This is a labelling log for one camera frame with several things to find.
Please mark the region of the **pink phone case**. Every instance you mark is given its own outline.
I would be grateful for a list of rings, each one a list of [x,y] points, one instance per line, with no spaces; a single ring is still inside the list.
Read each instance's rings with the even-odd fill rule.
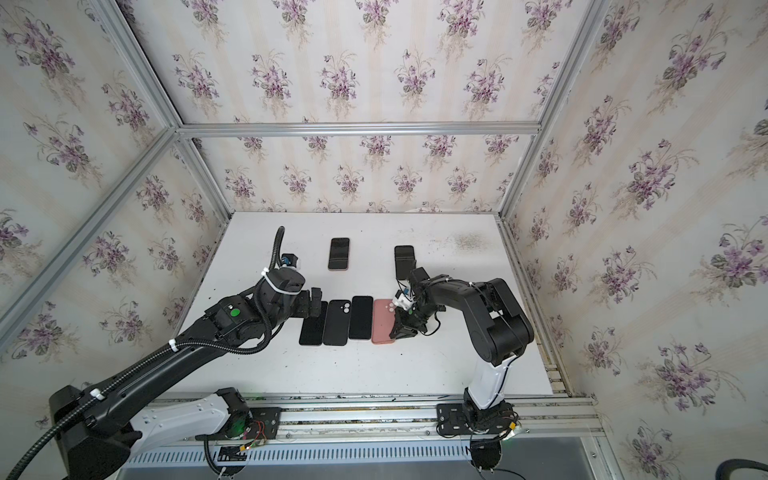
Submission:
[[[395,305],[390,299],[376,299],[373,302],[371,341],[375,345],[390,344],[395,323]]]

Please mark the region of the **black phone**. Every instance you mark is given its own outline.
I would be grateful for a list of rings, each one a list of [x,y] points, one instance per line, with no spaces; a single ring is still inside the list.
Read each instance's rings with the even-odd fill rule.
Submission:
[[[417,268],[415,249],[412,245],[397,245],[394,247],[395,275],[399,281],[409,279],[411,272]]]
[[[328,302],[322,301],[320,313],[303,320],[298,340],[301,346],[320,346],[323,344],[327,307]]]

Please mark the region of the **black phone case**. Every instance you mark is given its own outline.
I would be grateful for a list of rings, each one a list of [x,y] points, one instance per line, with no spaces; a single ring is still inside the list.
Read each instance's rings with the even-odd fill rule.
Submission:
[[[351,302],[349,300],[331,300],[325,316],[322,344],[340,347],[348,342],[351,321]]]

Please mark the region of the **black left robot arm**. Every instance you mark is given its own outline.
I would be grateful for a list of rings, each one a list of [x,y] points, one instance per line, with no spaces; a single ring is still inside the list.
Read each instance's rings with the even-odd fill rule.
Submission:
[[[290,318],[321,311],[322,291],[292,267],[266,269],[257,283],[221,298],[193,324],[123,371],[87,388],[68,385],[49,400],[54,435],[70,479],[105,479],[146,434],[133,418],[172,386],[226,355],[254,355]]]

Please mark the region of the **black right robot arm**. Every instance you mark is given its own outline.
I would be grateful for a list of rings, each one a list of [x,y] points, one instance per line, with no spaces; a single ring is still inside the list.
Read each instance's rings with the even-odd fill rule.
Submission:
[[[418,267],[394,305],[393,340],[426,336],[428,321],[440,311],[461,312],[479,360],[465,388],[467,408],[487,411],[503,402],[510,366],[535,342],[534,329],[505,280],[470,282],[447,274],[431,276]]]

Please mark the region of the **white vent grille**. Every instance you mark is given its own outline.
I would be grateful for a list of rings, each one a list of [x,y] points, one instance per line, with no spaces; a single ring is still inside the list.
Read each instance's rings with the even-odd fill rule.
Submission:
[[[215,463],[229,466],[293,466],[364,463],[467,461],[469,443],[462,440],[393,441],[365,443],[272,444],[230,461],[219,455]],[[141,454],[127,469],[205,467],[201,447],[164,447]]]

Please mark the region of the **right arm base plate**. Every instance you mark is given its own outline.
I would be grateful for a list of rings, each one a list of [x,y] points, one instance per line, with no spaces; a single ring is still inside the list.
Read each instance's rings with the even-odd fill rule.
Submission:
[[[436,406],[436,432],[441,437],[469,435],[504,437],[519,425],[519,415],[506,401],[487,410],[470,404],[442,403]]]

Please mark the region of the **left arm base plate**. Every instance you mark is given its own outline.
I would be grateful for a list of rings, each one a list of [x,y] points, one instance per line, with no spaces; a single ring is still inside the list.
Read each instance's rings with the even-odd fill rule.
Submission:
[[[273,440],[277,437],[282,409],[279,407],[251,408],[250,412],[236,413],[217,432],[197,435],[196,440]]]

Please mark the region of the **aluminium rail front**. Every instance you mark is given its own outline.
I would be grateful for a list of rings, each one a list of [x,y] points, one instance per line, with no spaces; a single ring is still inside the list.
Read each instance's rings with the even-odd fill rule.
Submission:
[[[451,420],[440,415],[440,404],[459,403],[456,395],[243,395],[256,408],[281,410],[275,444],[479,440],[488,434],[440,435],[438,426]],[[512,397],[518,415],[510,439],[586,437],[605,438],[594,402],[564,396]]]

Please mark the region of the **aluminium frame bar back top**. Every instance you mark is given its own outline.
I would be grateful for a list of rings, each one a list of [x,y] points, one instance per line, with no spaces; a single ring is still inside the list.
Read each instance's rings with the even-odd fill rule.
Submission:
[[[292,122],[186,124],[176,129],[182,138],[418,136],[418,135],[535,135],[536,121],[456,122]]]

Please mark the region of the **aluminium frame post back right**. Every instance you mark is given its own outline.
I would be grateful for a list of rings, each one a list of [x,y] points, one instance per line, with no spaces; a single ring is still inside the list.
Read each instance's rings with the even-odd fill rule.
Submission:
[[[569,92],[589,55],[589,50],[595,41],[610,5],[611,1],[607,0],[590,1],[588,3],[588,8],[580,21],[567,55],[563,59],[559,73],[550,90],[549,98],[544,104],[541,118],[538,121],[538,130],[532,135],[525,154],[521,158],[518,170],[514,174],[503,197],[497,214],[499,219],[507,219],[515,206],[520,202],[525,185],[533,176],[537,158],[545,146],[548,136],[552,133],[560,113],[567,104]]]

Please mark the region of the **aluminium frame post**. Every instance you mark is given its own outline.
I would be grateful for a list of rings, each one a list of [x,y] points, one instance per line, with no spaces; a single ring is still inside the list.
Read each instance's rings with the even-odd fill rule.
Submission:
[[[532,135],[525,154],[521,158],[518,170],[514,174],[503,197],[497,214],[499,219],[507,219],[515,206],[520,202],[525,185],[533,176],[537,158],[545,146],[548,136],[552,133],[560,113],[567,104],[569,92],[589,55],[589,50],[595,41],[610,5],[611,1],[607,0],[590,1],[588,3],[588,8],[580,21],[567,55],[563,59],[559,73],[550,90],[549,98],[544,104],[541,118],[538,121],[538,130]]]
[[[217,219],[227,224],[232,218],[233,210],[194,142],[181,136],[181,129],[185,123],[145,54],[134,30],[123,15],[118,2],[91,1],[91,5],[159,122],[166,130],[173,133],[173,145],[201,194],[210,202]]]

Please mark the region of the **aluminium frame beam left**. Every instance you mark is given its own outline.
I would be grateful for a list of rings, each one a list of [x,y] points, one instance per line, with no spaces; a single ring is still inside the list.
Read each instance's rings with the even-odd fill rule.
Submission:
[[[66,239],[40,273],[10,303],[1,315],[1,351],[14,342],[29,321],[29,316],[73,268],[81,252],[100,234],[131,191],[155,167],[175,139],[174,129],[164,129]]]

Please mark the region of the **aluminium frame post back left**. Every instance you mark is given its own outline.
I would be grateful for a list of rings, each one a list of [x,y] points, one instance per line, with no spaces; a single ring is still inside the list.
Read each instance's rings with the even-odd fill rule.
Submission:
[[[232,218],[233,210],[194,142],[181,136],[181,129],[185,123],[145,54],[134,30],[123,15],[118,2],[91,1],[91,5],[159,122],[166,130],[173,133],[173,145],[201,194],[210,202],[217,219],[227,224]]]

